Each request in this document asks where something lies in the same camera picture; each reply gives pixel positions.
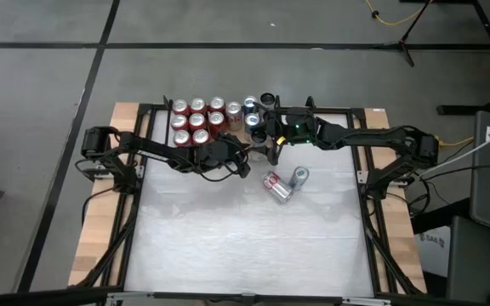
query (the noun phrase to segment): can lid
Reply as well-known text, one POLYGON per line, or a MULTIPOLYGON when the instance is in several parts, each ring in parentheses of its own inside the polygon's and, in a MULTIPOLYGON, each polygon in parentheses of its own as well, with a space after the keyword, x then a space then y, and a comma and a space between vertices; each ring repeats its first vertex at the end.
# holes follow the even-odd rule
POLYGON ((171 119, 171 126, 174 128, 181 128, 186 124, 186 117, 183 115, 176 115, 171 119))
POLYGON ((245 107, 254 107, 254 102, 256 102, 256 98, 254 96, 248 96, 243 101, 243 105, 245 105, 245 107))
POLYGON ((174 101, 174 111, 184 111, 188 107, 186 101, 178 99, 174 101))
POLYGON ((182 145, 182 144, 186 144, 190 140, 190 138, 191 138, 191 135, 188 134, 188 132, 186 132, 185 130, 180 130, 180 131, 175 132, 174 142, 177 145, 182 145))
POLYGON ((230 102, 228 106, 226 106, 226 114, 228 115, 237 115, 242 111, 242 105, 237 102, 230 102))
POLYGON ((222 115, 222 113, 219 111, 214 111, 209 115, 209 122, 211 122, 211 124, 218 125, 224 122, 224 120, 225 120, 225 116, 222 115))
POLYGON ((256 114, 248 114, 245 116, 245 124, 247 124, 248 126, 253 127, 259 124, 259 122, 260 122, 260 118, 256 114))
POLYGON ((205 122, 205 117, 202 114, 193 114, 190 122, 192 126, 199 127, 205 122))
POLYGON ((310 171, 307 170, 307 168, 304 168, 304 167, 297 167, 295 170, 294 170, 294 173, 296 174, 296 176, 298 178, 302 178, 302 179, 307 179, 309 176, 310 176, 310 171))
POLYGON ((225 106, 225 100, 220 97, 214 97, 209 105, 215 110, 220 110, 225 106))
POLYGON ((205 107, 205 101, 203 99, 195 98, 191 101, 191 109, 194 111, 199 111, 203 107, 205 107))
POLYGON ((273 105, 276 103, 276 97, 271 93, 263 93, 260 96, 260 102, 262 102, 263 105, 273 105))
POLYGON ((209 133, 204 129, 199 129, 194 132, 192 139, 194 139, 194 142, 197 144, 205 144, 209 140, 209 133))

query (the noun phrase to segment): soda can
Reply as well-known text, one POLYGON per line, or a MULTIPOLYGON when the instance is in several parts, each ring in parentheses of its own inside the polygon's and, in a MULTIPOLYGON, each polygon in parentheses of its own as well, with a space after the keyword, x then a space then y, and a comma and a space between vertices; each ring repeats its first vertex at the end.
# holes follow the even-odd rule
POLYGON ((253 132, 253 128, 259 125, 260 123, 260 118, 256 114, 248 114, 245 116, 245 133, 249 136, 251 136, 251 133, 253 132))
POLYGON ((293 194, 293 189, 272 171, 264 175, 262 185, 281 203, 287 202, 293 194))
POLYGON ((199 129, 205 129, 205 117, 202 114, 192 114, 188 120, 188 124, 191 126, 191 132, 195 132, 199 129))
POLYGON ((191 113, 191 107, 182 99, 176 100, 172 109, 175 115, 188 116, 191 113))
POLYGON ((294 191, 302 189, 302 185, 304 185, 307 178, 310 177, 310 171, 305 167, 296 167, 294 169, 293 177, 290 178, 288 185, 294 191))
MULTIPOLYGON (((268 110, 271 111, 276 105, 276 97, 273 96, 271 93, 263 93, 260 96, 260 103, 268 110)), ((260 109, 259 110, 259 115, 260 115, 260 120, 264 121, 266 120, 265 112, 264 110, 260 109)))
POLYGON ((185 130, 180 130, 174 134, 174 144, 177 147, 185 147, 191 143, 191 135, 185 130))
POLYGON ((219 111, 221 113, 225 113, 225 100, 220 97, 214 97, 209 103, 209 111, 215 112, 219 111))
POLYGON ((194 145, 205 145, 209 141, 209 133, 204 129, 199 129, 192 134, 192 143, 194 145))
POLYGON ((171 128, 174 131, 187 130, 188 129, 188 119, 183 115, 175 115, 171 119, 171 128))
POLYGON ((213 139, 219 137, 219 131, 226 130, 225 116, 221 112, 214 111, 209 114, 208 130, 213 139))
POLYGON ((245 98, 245 100, 243 101, 244 116, 257 112, 257 107, 254 102, 256 102, 256 98, 253 96, 248 96, 247 98, 245 98))
POLYGON ((192 114, 203 114, 208 112, 208 106, 205 101, 200 98, 195 98, 191 101, 191 113, 192 114))
POLYGON ((226 106, 226 121, 228 128, 232 131, 237 131, 242 128, 242 106, 237 102, 230 102, 226 106))

